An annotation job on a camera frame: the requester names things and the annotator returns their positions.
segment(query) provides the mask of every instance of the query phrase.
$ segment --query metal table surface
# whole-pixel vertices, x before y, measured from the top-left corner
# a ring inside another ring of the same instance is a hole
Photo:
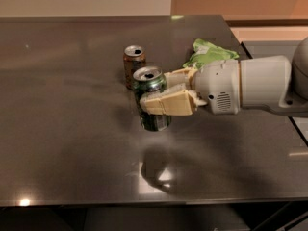
[[[287,117],[199,109],[142,130],[124,48],[169,71],[198,38],[247,58],[220,16],[1,19],[0,205],[307,198],[293,154],[306,146]]]

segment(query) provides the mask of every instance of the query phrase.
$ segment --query beige wall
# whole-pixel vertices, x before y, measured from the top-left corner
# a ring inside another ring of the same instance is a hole
[[[171,0],[0,0],[0,17],[170,15]]]
[[[172,14],[222,14],[227,20],[308,18],[308,0],[173,0]]]

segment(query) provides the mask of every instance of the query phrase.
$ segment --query crumpled chip bag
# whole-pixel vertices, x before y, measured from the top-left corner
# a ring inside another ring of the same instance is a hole
[[[197,39],[193,44],[194,53],[190,60],[184,63],[183,67],[201,68],[205,64],[209,64],[216,60],[237,59],[239,55],[235,51],[226,50],[219,46],[215,46],[203,39]]]

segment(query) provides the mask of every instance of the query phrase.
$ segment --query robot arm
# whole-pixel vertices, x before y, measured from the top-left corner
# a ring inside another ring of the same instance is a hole
[[[150,114],[188,116],[198,106],[206,106],[214,115],[261,109],[283,116],[308,116],[308,38],[296,49],[293,65],[284,56],[222,60],[165,76],[167,89],[140,101]]]

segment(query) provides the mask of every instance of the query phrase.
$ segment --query can lid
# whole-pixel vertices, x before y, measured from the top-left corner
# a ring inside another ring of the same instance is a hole
[[[125,54],[130,57],[138,57],[144,52],[144,48],[138,45],[131,45],[126,47]]]
[[[145,66],[138,69],[133,77],[137,81],[150,81],[162,75],[162,70],[158,66]]]

